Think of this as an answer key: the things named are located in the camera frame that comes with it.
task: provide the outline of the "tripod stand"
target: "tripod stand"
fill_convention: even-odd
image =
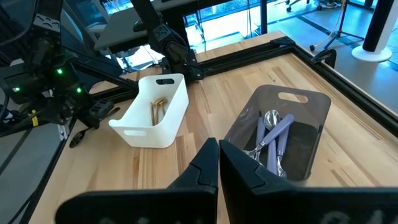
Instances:
[[[355,38],[358,38],[360,40],[364,40],[365,39],[363,37],[360,37],[360,36],[357,36],[357,35],[354,35],[354,34],[349,34],[347,32],[343,32],[343,24],[344,24],[344,19],[345,19],[345,16],[346,16],[348,3],[349,3],[349,0],[345,0],[345,1],[342,2],[342,4],[344,4],[344,6],[343,6],[343,15],[342,15],[341,21],[340,21],[340,27],[339,27],[338,31],[336,31],[336,32],[332,31],[333,37],[331,38],[331,40],[329,40],[329,42],[326,44],[324,49],[327,49],[331,45],[331,43],[333,43],[333,41],[335,41],[337,38],[340,38],[341,34],[345,34],[345,35],[350,36],[350,37],[355,37]],[[318,47],[318,45],[311,45],[310,46],[310,50],[314,51],[315,48]]]

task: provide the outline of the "white plastic bin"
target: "white plastic bin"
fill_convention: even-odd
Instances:
[[[177,135],[189,99],[182,74],[153,75],[141,78],[139,93],[120,120],[110,120],[109,125],[132,147],[165,148],[170,146]],[[166,97],[166,114],[159,110],[159,124],[153,126],[151,102]]]

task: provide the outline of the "green led light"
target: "green led light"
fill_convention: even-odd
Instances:
[[[59,75],[62,75],[62,74],[63,74],[62,68],[58,68],[58,69],[57,69],[57,73],[58,73]]]

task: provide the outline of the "purple handle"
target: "purple handle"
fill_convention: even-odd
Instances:
[[[264,138],[265,133],[266,133],[266,126],[264,124],[264,119],[262,116],[260,116],[257,122],[256,145],[258,145],[261,142],[261,140]]]
[[[280,135],[278,139],[278,156],[283,156],[286,150],[287,137],[289,136],[289,128],[288,126]]]
[[[265,136],[264,139],[257,145],[257,148],[262,148],[274,140],[278,135],[280,135],[286,128],[288,128],[294,121],[294,116],[288,114],[285,118],[279,122],[277,126],[272,128],[272,130]]]
[[[268,145],[268,161],[267,170],[271,171],[273,174],[277,175],[277,161],[276,161],[276,143],[272,140]]]

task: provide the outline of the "wooden table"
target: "wooden table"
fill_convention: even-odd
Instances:
[[[281,32],[262,35],[209,50],[197,58],[204,61],[282,36]],[[139,79],[159,72],[158,68],[150,68],[126,77]],[[167,187],[209,136],[224,138],[253,91],[264,84],[319,91],[331,98],[307,186],[398,186],[397,138],[296,56],[288,54],[191,84],[190,104],[175,142],[167,149],[129,147],[108,126],[108,121],[88,132],[78,147],[65,146],[30,223],[53,223],[57,207],[82,192]],[[92,92],[112,86],[99,83]],[[113,118],[120,118],[130,104],[131,101],[118,104],[121,111]],[[77,122],[71,135],[83,128]],[[218,206],[218,223],[228,223],[221,189]]]

